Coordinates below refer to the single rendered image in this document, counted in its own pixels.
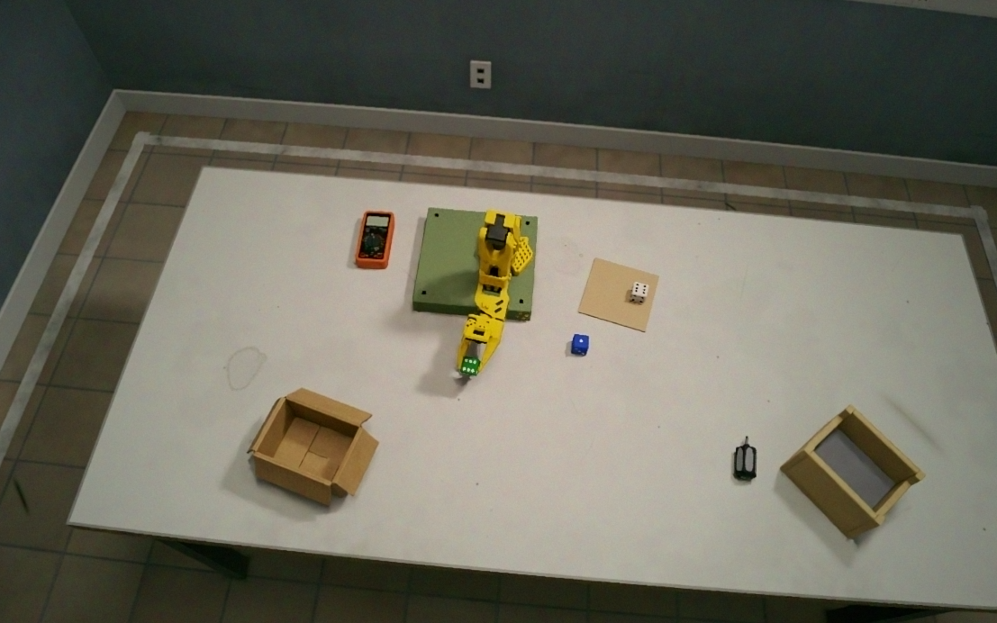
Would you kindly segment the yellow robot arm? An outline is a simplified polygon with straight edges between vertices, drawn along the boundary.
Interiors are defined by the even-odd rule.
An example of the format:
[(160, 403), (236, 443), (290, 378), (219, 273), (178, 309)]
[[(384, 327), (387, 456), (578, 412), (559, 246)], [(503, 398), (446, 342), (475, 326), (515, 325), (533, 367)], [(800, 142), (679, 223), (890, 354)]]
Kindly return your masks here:
[[(478, 235), (480, 269), (475, 301), (478, 308), (482, 308), (479, 308), (482, 314), (499, 321), (506, 321), (511, 302), (507, 294), (511, 270), (514, 275), (521, 275), (532, 261), (528, 237), (521, 237), (519, 226), (521, 219), (514, 214), (487, 211), (485, 227), (480, 229)], [(500, 296), (484, 294), (484, 289), (499, 292)]]

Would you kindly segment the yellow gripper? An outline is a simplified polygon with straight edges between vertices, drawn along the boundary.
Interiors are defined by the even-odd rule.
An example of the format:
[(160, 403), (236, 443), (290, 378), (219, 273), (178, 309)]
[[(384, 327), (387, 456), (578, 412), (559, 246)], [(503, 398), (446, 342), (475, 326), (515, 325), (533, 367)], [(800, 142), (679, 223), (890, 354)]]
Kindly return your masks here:
[(477, 370), (480, 373), (485, 367), (485, 363), (488, 362), (488, 359), (500, 344), (504, 324), (503, 321), (494, 320), (492, 317), (488, 317), (488, 315), (482, 313), (480, 315), (469, 314), (468, 317), (457, 353), (457, 366), (460, 370), (461, 359), (466, 355), (471, 341), (475, 341), (477, 344), (484, 343), (484, 355)]

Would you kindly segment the tan flat mat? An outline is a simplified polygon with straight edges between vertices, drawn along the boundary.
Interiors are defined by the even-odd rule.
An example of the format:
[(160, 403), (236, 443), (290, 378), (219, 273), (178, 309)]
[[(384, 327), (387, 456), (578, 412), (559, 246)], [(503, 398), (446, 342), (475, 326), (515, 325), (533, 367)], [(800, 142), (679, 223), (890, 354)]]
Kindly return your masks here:
[[(646, 332), (658, 279), (660, 275), (595, 257), (578, 312)], [(646, 302), (630, 300), (634, 282), (648, 285)]]

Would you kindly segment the blue die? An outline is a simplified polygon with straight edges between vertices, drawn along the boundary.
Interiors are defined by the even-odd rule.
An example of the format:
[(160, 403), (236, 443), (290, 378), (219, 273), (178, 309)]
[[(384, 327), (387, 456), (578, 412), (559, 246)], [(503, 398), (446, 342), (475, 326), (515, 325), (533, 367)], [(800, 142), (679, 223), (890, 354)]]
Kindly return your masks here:
[(578, 354), (579, 356), (586, 356), (586, 351), (589, 347), (589, 335), (574, 334), (572, 338), (572, 354)]

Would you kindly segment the orange digital multimeter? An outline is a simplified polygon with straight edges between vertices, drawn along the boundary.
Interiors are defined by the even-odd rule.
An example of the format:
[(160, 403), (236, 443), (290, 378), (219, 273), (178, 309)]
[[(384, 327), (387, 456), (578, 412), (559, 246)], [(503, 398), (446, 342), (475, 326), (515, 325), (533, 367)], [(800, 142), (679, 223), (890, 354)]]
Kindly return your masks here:
[(371, 269), (388, 267), (389, 251), (395, 230), (392, 212), (364, 212), (357, 246), (357, 266)]

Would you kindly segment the green die with white pips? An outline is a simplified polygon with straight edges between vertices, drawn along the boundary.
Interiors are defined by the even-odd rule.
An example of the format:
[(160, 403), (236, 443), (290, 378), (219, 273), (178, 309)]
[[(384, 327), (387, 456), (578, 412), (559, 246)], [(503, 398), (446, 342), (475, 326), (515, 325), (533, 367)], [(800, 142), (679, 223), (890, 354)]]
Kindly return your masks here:
[(461, 359), (460, 372), (465, 374), (477, 375), (478, 367), (480, 366), (480, 359), (475, 359), (472, 357), (463, 357)]

